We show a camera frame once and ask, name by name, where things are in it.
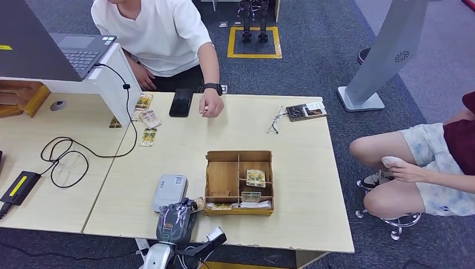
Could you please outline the person's left hand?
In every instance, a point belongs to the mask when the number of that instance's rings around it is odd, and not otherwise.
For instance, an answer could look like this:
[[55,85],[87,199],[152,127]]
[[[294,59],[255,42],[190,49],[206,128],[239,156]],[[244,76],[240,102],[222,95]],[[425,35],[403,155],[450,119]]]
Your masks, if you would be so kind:
[[199,113],[205,118],[215,118],[220,115],[224,103],[215,89],[205,89],[199,102]]
[[407,163],[403,160],[389,161],[385,166],[392,172],[397,180],[402,182],[427,182],[428,173],[419,166]]

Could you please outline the person's right hand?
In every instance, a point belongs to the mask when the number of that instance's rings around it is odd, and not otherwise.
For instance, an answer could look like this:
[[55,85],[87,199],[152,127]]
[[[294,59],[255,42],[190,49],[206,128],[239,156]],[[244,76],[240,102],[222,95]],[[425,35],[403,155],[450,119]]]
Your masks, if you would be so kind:
[[134,69],[134,75],[142,90],[146,90],[146,91],[156,90],[156,86],[152,81],[155,77],[146,68],[140,65],[137,66]]

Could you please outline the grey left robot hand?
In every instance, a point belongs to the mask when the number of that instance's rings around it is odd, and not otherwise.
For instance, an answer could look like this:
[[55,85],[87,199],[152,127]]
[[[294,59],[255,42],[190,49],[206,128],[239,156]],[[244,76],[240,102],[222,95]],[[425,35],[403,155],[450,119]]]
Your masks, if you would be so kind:
[[188,198],[161,206],[156,228],[157,240],[166,244],[188,244],[197,220],[197,210],[196,201]]

